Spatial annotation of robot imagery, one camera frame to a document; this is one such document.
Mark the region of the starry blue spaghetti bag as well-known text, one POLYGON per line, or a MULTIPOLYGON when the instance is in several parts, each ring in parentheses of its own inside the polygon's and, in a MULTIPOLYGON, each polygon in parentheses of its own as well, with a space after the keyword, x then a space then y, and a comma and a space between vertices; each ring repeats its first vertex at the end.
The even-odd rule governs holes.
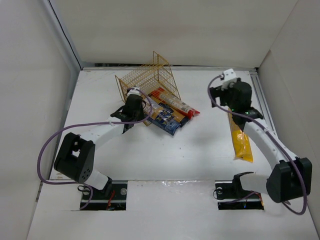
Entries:
POLYGON ((156 120, 156 119, 164 120, 167 122, 174 119, 174 117, 171 115, 171 113, 169 111, 167 111, 165 108, 160 106, 154 100, 151 101, 151 108, 152 108, 152 113, 149 118, 152 118, 154 120, 156 120))

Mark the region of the yellow end spaghetti bag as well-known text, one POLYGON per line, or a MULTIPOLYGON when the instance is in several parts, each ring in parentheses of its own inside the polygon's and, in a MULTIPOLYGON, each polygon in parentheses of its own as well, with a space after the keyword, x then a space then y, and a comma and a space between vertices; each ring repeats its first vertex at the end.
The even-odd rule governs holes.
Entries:
POLYGON ((236 159, 254 162, 249 137, 235 124, 232 114, 228 114, 231 140, 236 159))

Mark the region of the red end spaghetti bag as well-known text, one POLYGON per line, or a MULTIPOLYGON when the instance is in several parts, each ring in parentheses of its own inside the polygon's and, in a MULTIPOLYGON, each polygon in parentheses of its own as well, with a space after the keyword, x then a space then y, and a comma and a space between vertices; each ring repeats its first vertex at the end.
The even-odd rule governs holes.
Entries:
POLYGON ((189 119, 192 119, 193 116, 200 114, 198 110, 192 108, 162 87, 158 87, 157 89, 153 90, 150 95, 160 100, 164 104, 171 106, 189 119))

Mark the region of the blue label spaghetti bag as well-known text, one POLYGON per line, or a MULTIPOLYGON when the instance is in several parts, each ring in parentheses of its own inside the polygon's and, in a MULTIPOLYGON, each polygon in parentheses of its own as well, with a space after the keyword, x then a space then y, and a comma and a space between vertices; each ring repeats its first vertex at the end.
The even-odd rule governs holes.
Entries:
POLYGON ((153 95, 150 95, 150 98, 152 100, 154 100, 157 104, 159 104, 161 107, 166 109, 168 112, 170 112, 171 115, 173 116, 173 118, 177 122, 180 123, 180 127, 181 128, 189 121, 189 118, 187 116, 185 116, 182 113, 178 112, 175 108, 173 108, 172 106, 166 104, 163 100, 159 100, 156 97, 154 97, 153 95))

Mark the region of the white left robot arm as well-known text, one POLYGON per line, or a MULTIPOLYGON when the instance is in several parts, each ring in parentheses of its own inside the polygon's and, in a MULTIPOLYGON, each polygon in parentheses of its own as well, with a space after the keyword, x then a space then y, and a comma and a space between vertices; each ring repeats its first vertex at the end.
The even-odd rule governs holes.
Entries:
POLYGON ((144 119, 146 102, 136 94, 127 97, 125 105, 110 115, 108 124, 98 125, 80 135, 64 136, 54 162, 54 169, 77 182, 86 184, 107 196, 112 189, 112 179, 95 169, 95 152, 112 138, 131 129, 135 122, 144 119))

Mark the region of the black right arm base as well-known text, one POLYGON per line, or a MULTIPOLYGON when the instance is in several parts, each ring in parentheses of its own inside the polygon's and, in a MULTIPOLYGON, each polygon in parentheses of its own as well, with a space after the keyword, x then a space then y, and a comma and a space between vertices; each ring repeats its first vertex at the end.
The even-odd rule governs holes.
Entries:
POLYGON ((212 195, 217 200, 218 210, 264 210, 261 194, 242 188, 240 177, 249 174, 253 172, 238 173, 232 180, 215 181, 212 195))

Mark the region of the dark blue pasta box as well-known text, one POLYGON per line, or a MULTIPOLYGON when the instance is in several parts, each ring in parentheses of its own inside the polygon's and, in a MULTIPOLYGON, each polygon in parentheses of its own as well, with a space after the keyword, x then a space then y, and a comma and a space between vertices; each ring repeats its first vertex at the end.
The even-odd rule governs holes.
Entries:
POLYGON ((152 119, 149 117, 147 120, 172 136, 174 136, 176 131, 180 128, 180 123, 174 119, 165 121, 162 119, 152 119))

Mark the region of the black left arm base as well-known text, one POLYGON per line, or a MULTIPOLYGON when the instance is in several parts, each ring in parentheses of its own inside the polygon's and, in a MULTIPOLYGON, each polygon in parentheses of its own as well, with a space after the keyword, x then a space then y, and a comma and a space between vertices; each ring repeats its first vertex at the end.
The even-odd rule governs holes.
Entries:
POLYGON ((97 190, 92 187, 79 185, 81 192, 81 211, 125 211, 127 208, 128 181, 113 181, 109 188, 97 190))

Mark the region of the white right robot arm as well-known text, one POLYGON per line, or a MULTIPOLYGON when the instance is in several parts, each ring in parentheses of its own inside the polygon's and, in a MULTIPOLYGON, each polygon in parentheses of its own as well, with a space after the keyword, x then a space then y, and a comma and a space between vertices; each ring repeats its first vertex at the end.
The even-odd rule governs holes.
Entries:
POLYGON ((233 122, 249 136, 262 152, 272 170, 270 175, 243 172, 234 175, 228 189, 234 198, 246 194, 264 193, 275 203, 303 198, 311 192, 312 163, 288 150, 268 129, 259 110, 252 106, 252 88, 235 78, 220 86, 207 88, 212 107, 230 114, 233 122))

